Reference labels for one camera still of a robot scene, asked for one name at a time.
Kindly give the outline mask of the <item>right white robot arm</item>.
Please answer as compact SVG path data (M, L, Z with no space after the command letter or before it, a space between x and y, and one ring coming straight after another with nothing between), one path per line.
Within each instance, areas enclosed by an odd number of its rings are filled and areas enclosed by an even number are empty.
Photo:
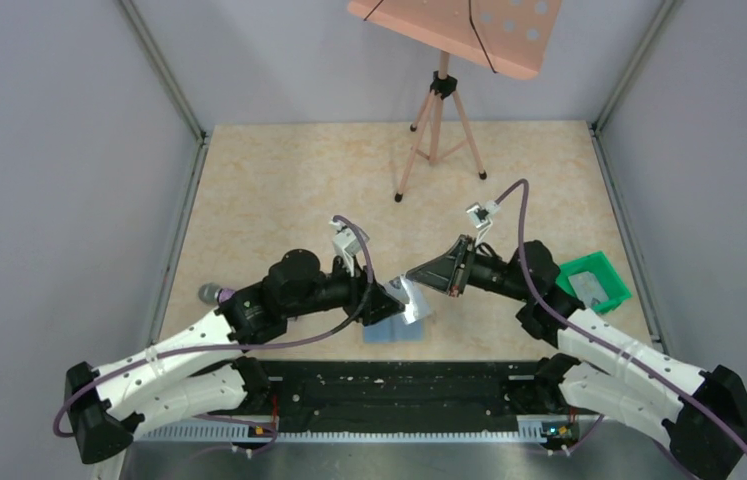
M728 478L747 455L741 377L723 365L706 371L635 340L558 286L559 274L538 240L505 261L462 235L406 276L451 297L476 287L523 302L516 314L522 328L558 351L536 376L543 409L596 412L646 435L694 477Z

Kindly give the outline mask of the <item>beige card holder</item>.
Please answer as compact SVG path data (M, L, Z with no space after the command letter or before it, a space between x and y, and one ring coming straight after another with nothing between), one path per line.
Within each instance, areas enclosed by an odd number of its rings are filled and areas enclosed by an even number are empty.
M363 342L366 344L419 342L423 338L424 325L421 321L406 324L398 319L383 320L363 329Z

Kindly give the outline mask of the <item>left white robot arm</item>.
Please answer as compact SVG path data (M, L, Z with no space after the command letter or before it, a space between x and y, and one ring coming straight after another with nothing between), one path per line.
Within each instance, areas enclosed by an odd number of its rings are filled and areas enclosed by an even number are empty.
M120 361L81 362L66 373L65 417L86 465L118 455L163 425L208 413L263 410L271 383L249 352L277 348L288 322L340 309L375 325L405 313L397 281L379 283L355 258L336 257L325 273L317 256L291 250L259 282L235 291L200 320Z

